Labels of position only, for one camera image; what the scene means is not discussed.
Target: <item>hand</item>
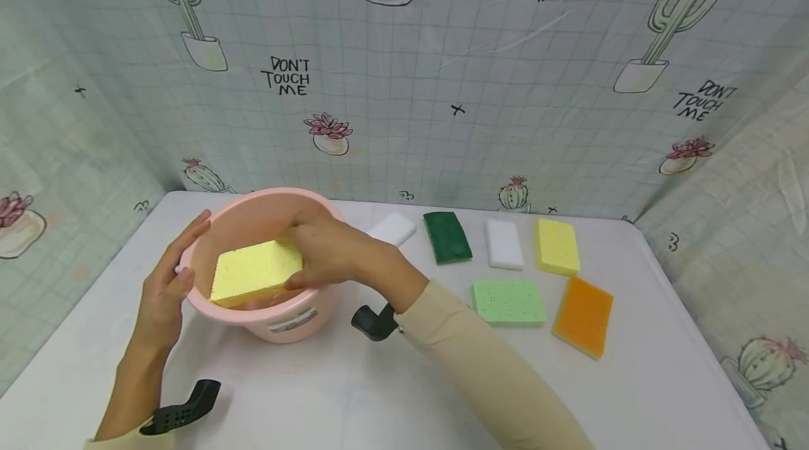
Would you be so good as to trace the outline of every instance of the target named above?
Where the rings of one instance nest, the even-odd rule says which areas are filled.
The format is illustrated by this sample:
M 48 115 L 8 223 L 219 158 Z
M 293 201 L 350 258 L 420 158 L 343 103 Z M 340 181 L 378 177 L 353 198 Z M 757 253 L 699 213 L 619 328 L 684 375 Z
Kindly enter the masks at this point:
M 390 244 L 312 209 L 298 213 L 279 239 L 291 242 L 304 262 L 303 269 L 287 280 L 286 290 L 314 289 L 350 279 L 369 284 L 369 264 L 399 253 Z
M 183 268 L 174 273 L 180 257 L 191 243 L 197 241 L 211 222 L 208 210 L 196 217 L 166 248 L 166 252 L 154 270 L 143 281 L 143 294 L 140 296 L 138 320 L 132 333 L 130 347 L 157 352 L 169 352 L 180 339 L 183 326 L 182 302 L 194 284 L 194 272 Z
M 403 313 L 428 283 L 398 248 L 324 211 L 301 211 L 279 239 L 290 241 L 303 255 L 303 269 L 289 277 L 284 284 L 287 290 L 352 279 L 378 291 L 394 311 Z

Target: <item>green sponge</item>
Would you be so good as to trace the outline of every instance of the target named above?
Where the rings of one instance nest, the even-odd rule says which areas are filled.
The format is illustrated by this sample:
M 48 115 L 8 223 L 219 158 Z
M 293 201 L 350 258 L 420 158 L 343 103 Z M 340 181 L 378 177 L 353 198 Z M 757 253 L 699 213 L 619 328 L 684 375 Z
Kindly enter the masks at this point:
M 492 326 L 539 327 L 545 323 L 545 307 L 534 282 L 475 282 L 472 307 Z
M 452 211 L 425 213 L 424 225 L 433 245 L 435 263 L 457 263 L 472 258 L 472 249 L 466 241 L 463 227 Z

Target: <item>person's left hand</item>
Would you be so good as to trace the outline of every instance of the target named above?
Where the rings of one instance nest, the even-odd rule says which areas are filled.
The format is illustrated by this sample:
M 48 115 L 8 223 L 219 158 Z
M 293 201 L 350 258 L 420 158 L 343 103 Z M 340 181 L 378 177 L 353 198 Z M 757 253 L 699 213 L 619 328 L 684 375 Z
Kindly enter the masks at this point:
M 138 320 L 130 345 L 139 349 L 169 352 L 180 339 L 183 326 L 182 302 L 194 284 L 194 272 L 183 268 L 175 274 L 174 268 L 187 247 L 202 236 L 211 221 L 209 210 L 202 211 L 166 248 L 154 270 L 143 281 Z

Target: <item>bucket label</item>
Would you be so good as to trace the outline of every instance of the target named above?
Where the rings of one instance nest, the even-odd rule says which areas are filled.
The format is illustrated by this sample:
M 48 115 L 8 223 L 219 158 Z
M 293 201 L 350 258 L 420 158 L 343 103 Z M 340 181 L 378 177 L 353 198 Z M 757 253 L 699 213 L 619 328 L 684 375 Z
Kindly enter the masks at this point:
M 313 307 L 307 307 L 303 311 L 298 312 L 293 317 L 288 318 L 285 321 L 267 324 L 267 329 L 273 333 L 283 333 L 286 331 L 291 331 L 296 327 L 300 327 L 315 317 L 317 317 L 317 310 Z

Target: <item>orange sponge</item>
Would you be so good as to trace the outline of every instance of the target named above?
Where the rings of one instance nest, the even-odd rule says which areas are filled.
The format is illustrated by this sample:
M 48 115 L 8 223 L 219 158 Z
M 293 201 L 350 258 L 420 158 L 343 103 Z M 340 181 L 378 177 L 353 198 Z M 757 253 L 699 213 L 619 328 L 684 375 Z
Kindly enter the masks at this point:
M 612 294 L 573 276 L 565 289 L 552 334 L 593 359 L 605 353 Z

